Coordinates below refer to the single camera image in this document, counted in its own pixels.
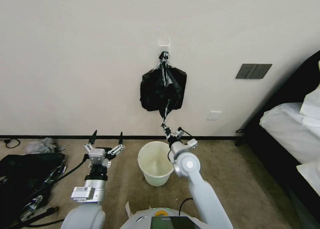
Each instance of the white bedsheet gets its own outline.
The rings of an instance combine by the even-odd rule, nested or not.
[[[320,120],[300,114],[300,108],[301,103],[276,106],[260,125],[303,164],[320,157]]]

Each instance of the black baseboard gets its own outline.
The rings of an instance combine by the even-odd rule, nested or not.
[[[0,138],[18,138],[18,139],[42,139],[46,137],[51,137],[54,139],[89,139],[88,136],[81,135],[0,135]],[[118,139],[119,135],[116,136],[97,136],[96,139]],[[192,139],[195,138],[197,140],[238,140],[239,136],[183,136],[181,139]],[[123,136],[123,139],[137,139],[137,140],[165,140],[165,136]]]

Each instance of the black cable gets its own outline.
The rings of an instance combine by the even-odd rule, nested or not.
[[[192,137],[192,135],[190,133],[188,133],[187,131],[183,130],[181,127],[179,127],[178,130],[181,130],[181,131],[185,132],[186,134],[188,134],[189,136]]]
[[[74,169],[70,170],[69,172],[67,172],[66,174],[64,174],[63,176],[55,179],[54,181],[52,181],[50,184],[55,184],[56,182],[64,179],[66,176],[70,175],[71,173],[73,173],[75,170],[77,170],[79,167],[81,167],[81,165],[86,161],[87,159],[83,159],[81,163],[79,163],[78,166],[76,166]]]
[[[169,159],[169,153],[171,152],[171,149],[170,149],[170,151],[168,152],[168,160],[170,161],[170,159]],[[171,162],[171,161],[170,161]]]
[[[18,144],[17,145],[15,145],[15,146],[13,146],[13,147],[8,147],[8,144],[11,142],[11,140],[16,140],[17,142],[18,142]],[[20,145],[20,140],[19,139],[16,139],[16,138],[10,138],[10,139],[0,139],[0,141],[3,141],[5,144],[6,144],[6,148],[9,148],[9,149],[11,149],[11,148],[15,148],[15,147],[17,147],[17,146],[19,146]]]
[[[24,226],[24,227],[31,227],[31,228],[35,228],[35,227],[43,227],[43,226],[50,226],[52,224],[56,224],[59,222],[63,222],[65,218],[57,220],[57,221],[53,221],[53,222],[48,222],[48,223],[43,223],[43,224],[37,224],[37,225],[28,225],[28,226]]]
[[[180,216],[180,213],[181,213],[182,205],[183,205],[186,201],[188,201],[188,200],[193,200],[193,198],[192,198],[192,197],[188,197],[187,199],[184,199],[184,200],[183,200],[183,202],[181,203],[180,208],[179,208],[179,216]]]

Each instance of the gray plastic bag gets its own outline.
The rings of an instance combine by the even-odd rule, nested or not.
[[[37,153],[54,153],[55,150],[62,151],[67,147],[61,146],[57,147],[53,142],[52,138],[46,137],[42,141],[32,141],[26,146],[26,151],[28,154],[37,154]]]

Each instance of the screen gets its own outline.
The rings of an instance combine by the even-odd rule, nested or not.
[[[150,229],[200,229],[188,217],[152,217]]]

